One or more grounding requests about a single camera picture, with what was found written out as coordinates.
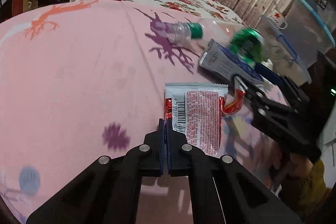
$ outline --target plastic bottle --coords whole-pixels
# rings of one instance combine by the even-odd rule
[[[196,42],[205,48],[211,39],[217,43],[228,46],[235,33],[235,27],[230,23],[218,23],[211,19],[200,19],[197,23],[175,23],[167,32],[169,41],[173,44]]]

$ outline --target white mug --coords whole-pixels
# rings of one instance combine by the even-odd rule
[[[274,25],[276,25],[276,27],[278,27],[279,29],[287,28],[288,24],[285,21],[284,16],[277,9],[274,9],[268,17],[272,20]]]

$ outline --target food wrapper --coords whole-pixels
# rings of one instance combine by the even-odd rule
[[[235,97],[234,99],[227,103],[223,107],[223,114],[230,115],[238,112],[244,104],[244,98],[247,90],[247,86],[244,84],[244,82],[240,79],[240,77],[234,78],[235,82]]]
[[[221,118],[227,85],[211,83],[167,83],[165,120],[172,118],[173,130],[186,135],[187,142],[215,156],[221,144]]]

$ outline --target green can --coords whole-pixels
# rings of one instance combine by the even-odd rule
[[[235,33],[229,48],[251,67],[263,61],[265,40],[255,29],[246,28]]]

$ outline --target clothes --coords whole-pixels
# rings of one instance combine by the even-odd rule
[[[281,183],[279,198],[300,218],[306,222],[317,212],[327,199],[331,189],[327,188],[324,179],[324,165],[318,160],[309,175],[302,179],[287,178]]]

